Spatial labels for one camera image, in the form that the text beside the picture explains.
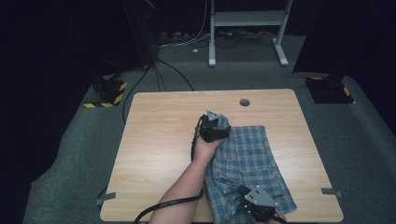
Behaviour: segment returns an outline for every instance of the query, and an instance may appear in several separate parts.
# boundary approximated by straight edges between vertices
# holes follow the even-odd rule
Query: light wood tabletop
[[[248,99],[249,106],[240,100]],[[145,92],[134,96],[101,211],[104,221],[133,221],[156,204],[191,162],[198,118],[210,109],[233,127],[265,127],[276,164],[297,209],[289,222],[339,222],[337,198],[292,90]],[[148,221],[150,214],[141,221]],[[205,196],[196,222],[212,222]]]

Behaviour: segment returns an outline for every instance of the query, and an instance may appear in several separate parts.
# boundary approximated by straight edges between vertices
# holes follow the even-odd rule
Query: metal stand leg
[[[210,42],[209,42],[209,67],[216,66],[215,51],[215,0],[212,0],[210,9]]]
[[[277,38],[273,38],[273,44],[274,44],[274,47],[275,47],[275,50],[277,53],[277,57],[279,58],[280,64],[282,66],[289,65],[289,62],[286,59],[285,53],[283,52],[283,49],[280,46],[280,43],[282,42],[283,33],[285,32],[286,24],[288,23],[288,18],[289,18],[292,2],[293,2],[293,0],[288,0],[288,2],[286,3],[285,13],[283,14],[282,23],[280,24]]]

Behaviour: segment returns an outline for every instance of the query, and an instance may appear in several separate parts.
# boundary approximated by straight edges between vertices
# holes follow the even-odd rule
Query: white cable
[[[179,43],[179,44],[161,45],[161,46],[159,46],[158,48],[161,49],[161,48],[166,48],[166,47],[171,47],[171,46],[173,47],[173,46],[189,45],[189,44],[195,43],[195,42],[200,41],[200,40],[204,39],[205,37],[209,36],[209,35],[206,35],[206,36],[204,36],[204,37],[201,38],[201,39],[195,40],[196,38],[198,38],[198,36],[199,36],[199,35],[201,34],[201,32],[204,30],[205,20],[206,20],[206,8],[207,8],[207,1],[205,0],[204,22],[202,23],[201,31],[198,33],[198,35],[195,36],[194,39],[191,39],[191,40],[188,40],[188,41],[186,41],[186,42]]]

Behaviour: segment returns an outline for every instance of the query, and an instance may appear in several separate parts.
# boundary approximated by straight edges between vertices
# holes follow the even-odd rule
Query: plaid cloth
[[[277,168],[263,126],[232,128],[218,147],[205,173],[214,223],[253,223],[237,191],[239,185],[252,189],[264,186],[286,214],[297,208]]]

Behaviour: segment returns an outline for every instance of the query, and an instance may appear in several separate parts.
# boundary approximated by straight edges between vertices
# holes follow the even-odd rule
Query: white metal stand
[[[231,11],[216,12],[215,0],[212,0],[210,9],[210,43],[209,43],[209,66],[216,66],[215,50],[215,27],[217,26],[264,26],[278,25],[279,32],[277,38],[273,39],[277,56],[282,66],[288,66],[288,60],[280,46],[288,22],[291,3],[288,0],[285,10],[276,11]]]

